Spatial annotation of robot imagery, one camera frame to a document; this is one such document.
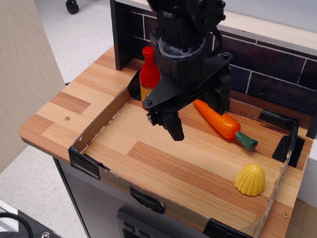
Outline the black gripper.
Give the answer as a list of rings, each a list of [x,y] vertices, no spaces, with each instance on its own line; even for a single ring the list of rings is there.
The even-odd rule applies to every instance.
[[[172,33],[156,27],[150,34],[160,81],[143,105],[152,124],[163,124],[174,141],[184,133],[178,111],[196,99],[205,101],[219,115],[227,112],[230,96],[229,62],[232,54],[222,53],[223,38],[212,29],[219,46],[205,50],[208,35]]]

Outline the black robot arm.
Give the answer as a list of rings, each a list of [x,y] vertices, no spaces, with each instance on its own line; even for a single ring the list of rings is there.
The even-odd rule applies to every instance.
[[[144,101],[148,119],[184,139],[178,112],[196,99],[223,114],[229,107],[232,54],[222,52],[221,0],[151,0],[158,20],[150,35],[160,81]]]

